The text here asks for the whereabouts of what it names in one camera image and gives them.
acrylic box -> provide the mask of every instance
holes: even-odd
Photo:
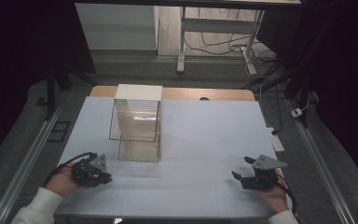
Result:
[[[118,85],[109,138],[120,141],[119,160],[159,160],[161,96],[161,86]]]

table leg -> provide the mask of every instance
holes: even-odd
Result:
[[[186,8],[181,7],[181,27],[180,27],[180,44],[178,54],[177,73],[185,72],[185,26],[186,26]]]
[[[257,72],[255,71],[255,66],[252,62],[250,52],[252,50],[252,45],[255,41],[255,35],[257,34],[257,30],[260,25],[261,17],[263,16],[264,11],[257,11],[257,12],[256,12],[256,16],[255,16],[255,23],[252,28],[252,32],[250,33],[250,36],[249,36],[248,44],[246,45],[246,48],[242,48],[242,55],[246,61],[246,67],[248,68],[250,75],[257,74]]]

aluminum rail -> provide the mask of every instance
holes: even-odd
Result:
[[[17,169],[16,174],[14,174],[9,185],[7,186],[7,189],[0,201],[0,223],[5,223],[14,205],[14,202],[16,202],[17,198],[19,197],[22,187],[24,186],[25,181],[31,173],[34,164],[48,139],[48,135],[51,132],[55,121],[62,112],[62,108],[65,104],[66,98],[67,93],[62,92],[58,99],[58,105],[56,110],[51,115],[50,120],[46,120],[45,123],[42,125],[39,133],[36,136],[36,139],[31,144],[30,149],[28,149],[27,154],[25,155],[19,168]]]
[[[286,100],[286,103],[288,104],[289,108],[294,109],[290,101]],[[341,190],[339,189],[336,184],[336,181],[331,175],[322,154],[320,153],[318,147],[315,144],[315,141],[313,140],[310,130],[304,128],[303,124],[298,119],[296,120],[296,126],[301,134],[305,145],[307,146],[310,157],[316,166],[316,170],[318,171],[319,176],[324,183],[324,187],[331,197],[331,200],[337,210],[337,214],[341,219],[341,222],[344,224],[355,224],[356,221],[354,220],[354,217],[351,213],[351,209],[348,207],[348,204],[345,201]]]

floor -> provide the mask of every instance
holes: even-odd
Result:
[[[168,8],[172,11],[177,11],[175,8]],[[225,18],[225,10],[218,10],[217,15]],[[193,11],[193,15],[197,15],[198,11]],[[230,12],[230,16],[235,15],[235,11]],[[175,21],[174,17],[168,19],[161,19],[161,21],[168,22],[170,19]],[[162,32],[164,23],[160,24],[160,40],[163,40],[164,33]],[[165,25],[165,29],[177,29],[174,25]],[[189,38],[189,43],[197,48],[202,47],[200,34],[198,41],[196,37]],[[172,41],[170,46],[177,46],[173,44],[176,40],[173,37],[167,37]],[[213,43],[214,41],[226,41],[227,36],[223,35],[216,39],[208,37],[206,41]],[[216,49],[227,50],[228,46]],[[163,53],[161,45],[158,51],[159,56],[156,55],[138,55],[130,52],[100,52],[93,51],[92,56],[97,69],[97,74],[92,75],[96,81],[101,85],[117,85],[119,83],[135,83],[135,84],[154,84],[166,87],[189,87],[189,88],[213,88],[213,89],[242,89],[245,85],[256,80],[254,77],[249,77],[245,73],[244,61],[242,57],[237,56],[237,53],[232,53],[229,57],[205,57],[209,54],[201,55],[200,52],[188,50],[188,57],[186,59],[186,71],[182,75],[176,74],[176,50],[175,48],[168,49]],[[263,74],[270,67],[270,63],[257,64],[257,72]],[[281,76],[284,71],[278,70],[273,76]],[[57,122],[66,122],[66,133],[57,136],[51,133],[48,136],[46,144],[43,145],[41,154],[39,155],[36,164],[30,170],[30,175],[24,183],[19,197],[11,208],[8,214],[7,222],[15,216],[17,211],[27,203],[29,203],[39,186],[42,185],[48,172],[53,169],[64,150],[66,142],[70,133],[76,123],[77,115],[83,105],[85,98],[90,95],[92,86],[84,80],[70,75],[74,84],[70,91],[59,91],[57,94],[60,97],[65,97],[65,104],[62,106],[62,112],[58,116]],[[316,165],[310,157],[309,149],[305,144],[300,130],[298,129],[298,122],[291,116],[290,111],[293,109],[291,105],[296,104],[296,99],[288,100],[282,95],[286,83],[272,88],[265,92],[258,92],[257,89],[261,85],[268,83],[275,77],[263,78],[260,82],[255,83],[253,89],[255,90],[255,97],[263,108],[266,124],[275,129],[281,130],[278,136],[285,148],[284,153],[277,154],[281,161],[289,164],[288,168],[283,170],[283,174],[289,180],[294,194],[298,200],[298,215],[302,223],[321,223],[321,224],[335,224],[343,223],[337,215],[337,210],[333,204],[331,196],[327,193],[324,182],[318,174]],[[13,126],[5,141],[0,146],[0,200],[13,175],[16,173],[24,155],[31,148],[38,131],[45,122],[46,105],[40,104],[46,97],[47,85],[45,81],[33,85],[29,90],[28,102],[24,107],[19,119]],[[315,108],[317,106],[317,99],[310,98],[310,105],[308,107],[308,124],[309,131],[313,136],[316,146],[319,148],[324,161],[332,174],[332,178],[337,183],[346,203],[348,204],[353,214],[355,223],[358,223],[358,169],[356,164],[351,160],[346,153],[345,148],[338,142],[328,129],[319,120]],[[71,223],[112,223],[111,218],[90,218],[90,217],[71,217]],[[129,223],[233,223],[233,224],[264,224],[267,223],[265,219],[260,220],[126,220]]]

white table surface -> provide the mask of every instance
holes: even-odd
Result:
[[[113,181],[66,197],[56,215],[134,218],[245,218],[272,215],[231,171],[252,176],[243,159],[276,158],[258,102],[163,100],[161,161],[118,161],[109,140],[113,98],[88,97],[60,162],[105,154]]]

